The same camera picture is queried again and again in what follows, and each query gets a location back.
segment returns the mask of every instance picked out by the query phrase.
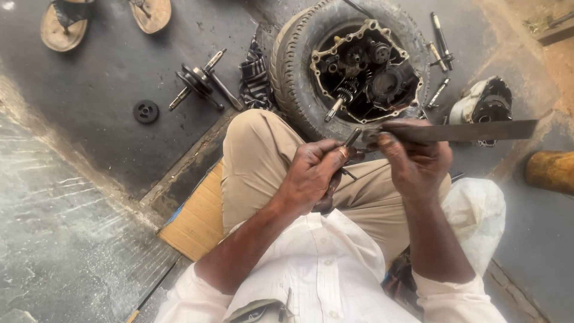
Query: flip-flop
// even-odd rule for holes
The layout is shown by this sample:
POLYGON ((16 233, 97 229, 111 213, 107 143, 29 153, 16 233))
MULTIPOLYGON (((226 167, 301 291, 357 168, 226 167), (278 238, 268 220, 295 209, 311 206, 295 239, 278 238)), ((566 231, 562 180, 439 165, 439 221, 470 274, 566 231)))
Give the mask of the flip-flop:
POLYGON ((40 23, 40 36, 50 49, 66 52, 75 48, 88 28, 89 5, 94 0, 50 0, 40 23))
POLYGON ((131 12, 143 32, 157 33, 163 29, 172 16, 169 0, 129 0, 131 12))

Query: knee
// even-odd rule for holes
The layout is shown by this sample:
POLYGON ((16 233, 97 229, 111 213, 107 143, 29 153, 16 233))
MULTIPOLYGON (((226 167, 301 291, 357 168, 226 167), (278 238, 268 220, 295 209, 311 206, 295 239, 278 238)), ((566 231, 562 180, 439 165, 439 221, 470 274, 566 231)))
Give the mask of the knee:
POLYGON ((225 140, 245 141, 253 136, 264 135, 266 132, 270 132, 269 122, 273 122, 275 118, 280 119, 279 116, 267 110, 247 110, 229 123, 225 140))

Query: cardboard sheet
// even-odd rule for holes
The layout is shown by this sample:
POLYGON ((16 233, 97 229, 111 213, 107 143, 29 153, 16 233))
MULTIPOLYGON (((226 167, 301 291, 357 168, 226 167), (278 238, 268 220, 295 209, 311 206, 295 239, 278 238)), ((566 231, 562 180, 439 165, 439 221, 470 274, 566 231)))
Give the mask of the cardboard sheet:
POLYGON ((222 174, 220 160, 158 234, 195 262, 223 238, 222 174))

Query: striped cloth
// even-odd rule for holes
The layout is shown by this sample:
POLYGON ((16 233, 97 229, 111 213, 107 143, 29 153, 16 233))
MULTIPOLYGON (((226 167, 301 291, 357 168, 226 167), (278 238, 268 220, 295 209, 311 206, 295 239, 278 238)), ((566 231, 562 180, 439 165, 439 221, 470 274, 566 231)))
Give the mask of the striped cloth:
POLYGON ((277 105, 267 78, 263 52, 261 52, 255 37, 249 46, 247 60, 239 65, 239 70, 241 71, 239 96, 245 102, 245 106, 248 109, 264 109, 276 112, 277 105))

